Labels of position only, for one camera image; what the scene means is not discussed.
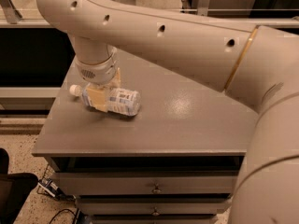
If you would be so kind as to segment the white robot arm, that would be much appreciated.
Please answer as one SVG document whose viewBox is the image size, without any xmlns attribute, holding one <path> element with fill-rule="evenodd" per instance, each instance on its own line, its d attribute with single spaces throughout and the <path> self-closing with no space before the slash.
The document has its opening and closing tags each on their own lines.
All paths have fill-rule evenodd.
<svg viewBox="0 0 299 224">
<path fill-rule="evenodd" d="M 113 83 L 122 49 L 256 111 L 228 224 L 299 224 L 299 36 L 112 0 L 36 3 L 70 36 L 77 68 L 93 84 Z"/>
</svg>

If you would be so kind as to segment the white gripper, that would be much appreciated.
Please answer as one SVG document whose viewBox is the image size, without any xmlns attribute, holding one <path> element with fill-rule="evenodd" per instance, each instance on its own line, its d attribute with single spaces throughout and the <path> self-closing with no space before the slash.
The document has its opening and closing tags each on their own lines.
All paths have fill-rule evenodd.
<svg viewBox="0 0 299 224">
<path fill-rule="evenodd" d="M 74 59 L 74 63 L 80 76 L 84 80 L 94 83 L 85 88 L 90 106 L 96 110 L 107 112 L 109 89 L 98 85 L 108 83 L 110 88 L 121 86 L 121 70 L 118 65 L 117 49 L 113 48 L 109 58 L 96 65 L 83 63 L 78 58 Z"/>
</svg>

